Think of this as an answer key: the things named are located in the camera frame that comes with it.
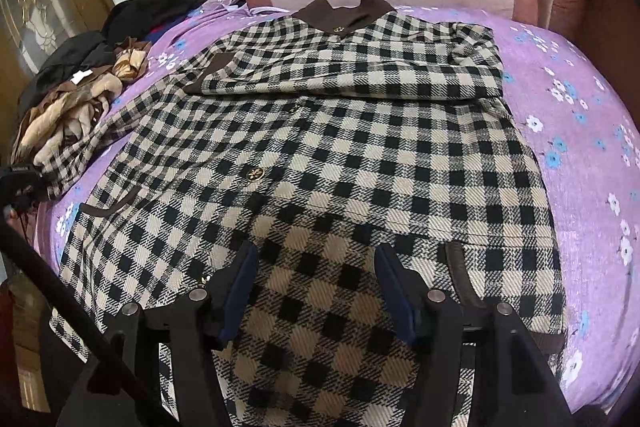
metal bolt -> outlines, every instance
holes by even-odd
[[[429,290],[429,293],[427,293],[427,297],[432,302],[442,302],[447,298],[447,296],[444,295],[444,292],[441,290]]]
[[[128,302],[122,307],[122,314],[127,315],[127,317],[129,315],[134,315],[137,312],[138,305],[135,302]]]
[[[255,167],[251,169],[246,175],[246,178],[251,182],[257,182],[258,180],[261,180],[263,177],[264,177],[264,169],[262,169],[261,167]]]
[[[506,302],[500,302],[496,305],[495,309],[498,310],[500,315],[511,315],[513,313],[513,308],[510,304]]]
[[[207,298],[207,291],[204,288],[196,288],[189,292],[189,298],[194,301],[204,301]]]

pile of clothes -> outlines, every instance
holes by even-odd
[[[146,36],[204,1],[124,1],[101,31],[66,40],[20,95],[11,163],[41,166],[90,133],[122,91],[145,74],[151,48]]]

checkered coat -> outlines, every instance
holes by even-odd
[[[220,53],[232,60],[186,93]],[[231,33],[46,166],[55,197],[132,133],[78,213],[62,280],[104,328],[125,302],[170,303],[253,241],[241,331],[216,356],[234,424],[399,425],[416,365],[374,275],[380,243],[455,295],[442,245],[459,241],[481,298],[533,331],[563,328],[552,214],[501,75],[489,28],[394,11],[343,38],[293,16]],[[52,327],[86,356],[57,313]],[[470,405],[463,358],[456,425]]]

black cable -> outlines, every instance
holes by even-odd
[[[139,406],[144,407],[150,425],[180,427],[180,423],[169,414],[149,393],[145,385],[136,377],[129,367],[116,354],[111,345],[104,339],[94,321],[76,301],[71,292],[50,269],[49,265],[31,248],[28,243],[10,227],[4,219],[0,221],[0,247],[2,252],[22,270],[37,286],[49,303],[69,323],[74,331],[84,340],[87,348],[95,357],[103,362],[117,379],[123,390],[132,397]]]

floral bedsheet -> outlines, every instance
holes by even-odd
[[[222,35],[283,15],[235,9],[228,2],[207,1],[162,36],[150,52],[148,73],[118,103]],[[608,410],[640,359],[640,277],[634,269],[634,250],[640,251],[638,130],[606,80],[565,38],[484,11],[398,10],[430,22],[493,28],[504,63],[505,99],[539,158],[556,222],[569,334],[562,390],[572,410],[588,403]],[[79,203],[126,141],[103,152],[58,203],[41,212],[37,241],[54,269]]]

